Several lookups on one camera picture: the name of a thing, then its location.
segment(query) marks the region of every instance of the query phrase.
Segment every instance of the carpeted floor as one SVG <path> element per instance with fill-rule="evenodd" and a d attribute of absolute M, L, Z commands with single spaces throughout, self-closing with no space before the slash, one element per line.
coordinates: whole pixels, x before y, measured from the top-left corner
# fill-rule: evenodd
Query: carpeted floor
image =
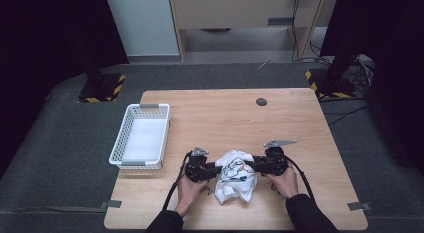
<path fill-rule="evenodd" d="M 140 102 L 144 91 L 306 88 L 304 72 L 319 67 L 271 63 L 258 69 L 260 65 L 110 67 L 104 72 L 126 75 L 114 102 L 78 103 L 85 75 L 57 85 L 0 181 L 0 232 L 114 232 L 103 226 L 104 213 L 18 209 L 97 207 L 108 201 L 118 173 L 108 158 L 126 106 Z M 366 104 L 359 99 L 321 106 L 331 124 Z M 424 176 L 393 160 L 369 111 L 347 115 L 330 129 L 359 200 L 373 208 L 365 212 L 369 222 L 365 232 L 424 232 Z"/>

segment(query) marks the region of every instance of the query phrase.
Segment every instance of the black jacket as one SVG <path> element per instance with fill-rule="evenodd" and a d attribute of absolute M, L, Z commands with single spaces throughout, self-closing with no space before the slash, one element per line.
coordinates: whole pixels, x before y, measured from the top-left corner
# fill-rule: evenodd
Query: black jacket
<path fill-rule="evenodd" d="M 286 207 L 296 232 L 338 232 L 333 223 L 307 195 L 293 196 L 286 200 Z M 177 212 L 161 211 L 147 228 L 146 233 L 181 232 L 183 224 L 184 221 Z"/>

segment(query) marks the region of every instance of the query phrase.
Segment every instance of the light wood tabletop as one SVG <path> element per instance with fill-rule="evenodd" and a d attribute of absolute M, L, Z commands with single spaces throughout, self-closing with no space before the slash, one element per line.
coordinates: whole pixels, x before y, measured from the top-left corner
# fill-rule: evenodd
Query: light wood tabletop
<path fill-rule="evenodd" d="M 266 106 L 256 103 L 258 98 Z M 141 103 L 170 105 L 170 126 L 163 168 L 120 170 L 104 224 L 109 229 L 146 229 L 161 211 L 184 155 L 199 146 L 209 151 L 208 162 L 229 150 L 264 155 L 271 140 L 296 140 L 283 146 L 287 156 L 305 172 L 321 211 L 339 230 L 364 230 L 362 210 L 315 93 L 306 88 L 147 91 Z M 214 190 L 216 178 L 208 186 Z M 298 174 L 300 193 L 307 193 Z M 168 209 L 177 204 L 177 190 Z M 203 192 L 188 215 L 184 229 L 290 230 L 293 225 L 285 199 L 271 190 L 258 173 L 249 203 L 230 199 L 220 205 L 214 193 Z"/>

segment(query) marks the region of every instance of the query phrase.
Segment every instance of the white cloth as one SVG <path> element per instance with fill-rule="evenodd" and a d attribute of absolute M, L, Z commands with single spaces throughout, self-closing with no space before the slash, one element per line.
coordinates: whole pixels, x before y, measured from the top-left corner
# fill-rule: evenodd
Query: white cloth
<path fill-rule="evenodd" d="M 242 151 L 231 150 L 215 162 L 215 166 L 222 166 L 215 188 L 215 196 L 221 205 L 231 197 L 250 201 L 258 177 L 244 160 L 253 161 L 253 157 Z"/>

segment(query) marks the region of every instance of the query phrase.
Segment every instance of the white wall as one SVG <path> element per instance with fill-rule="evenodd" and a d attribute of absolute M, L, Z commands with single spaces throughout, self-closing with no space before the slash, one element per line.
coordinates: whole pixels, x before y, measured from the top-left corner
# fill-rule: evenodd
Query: white wall
<path fill-rule="evenodd" d="M 108 0 L 127 56 L 179 55 L 169 0 Z"/>

